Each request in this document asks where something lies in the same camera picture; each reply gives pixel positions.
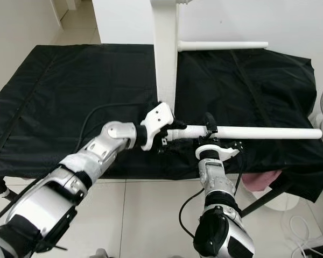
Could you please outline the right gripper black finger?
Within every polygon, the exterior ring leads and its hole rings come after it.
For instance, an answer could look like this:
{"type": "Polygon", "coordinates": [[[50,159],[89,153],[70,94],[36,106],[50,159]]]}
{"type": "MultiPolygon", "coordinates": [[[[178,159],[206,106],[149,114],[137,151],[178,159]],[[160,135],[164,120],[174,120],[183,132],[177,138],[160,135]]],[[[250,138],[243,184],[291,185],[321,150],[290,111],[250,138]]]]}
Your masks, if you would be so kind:
{"type": "Polygon", "coordinates": [[[206,133],[204,133],[204,139],[211,139],[212,135],[218,132],[216,120],[209,112],[204,113],[204,127],[206,131],[206,133]]]}

